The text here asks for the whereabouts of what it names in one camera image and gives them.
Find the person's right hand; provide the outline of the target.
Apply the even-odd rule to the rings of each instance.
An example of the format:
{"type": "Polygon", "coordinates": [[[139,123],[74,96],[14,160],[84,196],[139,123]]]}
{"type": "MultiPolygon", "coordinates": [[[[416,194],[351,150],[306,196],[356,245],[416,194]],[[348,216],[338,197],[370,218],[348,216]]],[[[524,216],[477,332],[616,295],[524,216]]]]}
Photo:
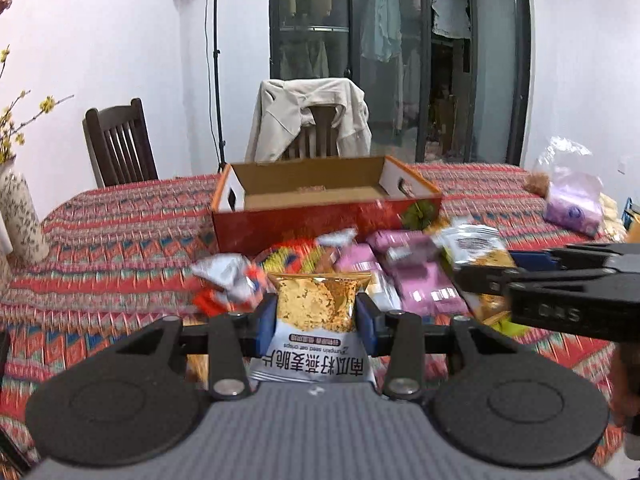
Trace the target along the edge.
{"type": "Polygon", "coordinates": [[[612,387],[611,410],[614,424],[623,427],[630,418],[639,414],[639,397],[632,392],[627,367],[620,356],[620,347],[612,353],[608,380],[612,387]]]}

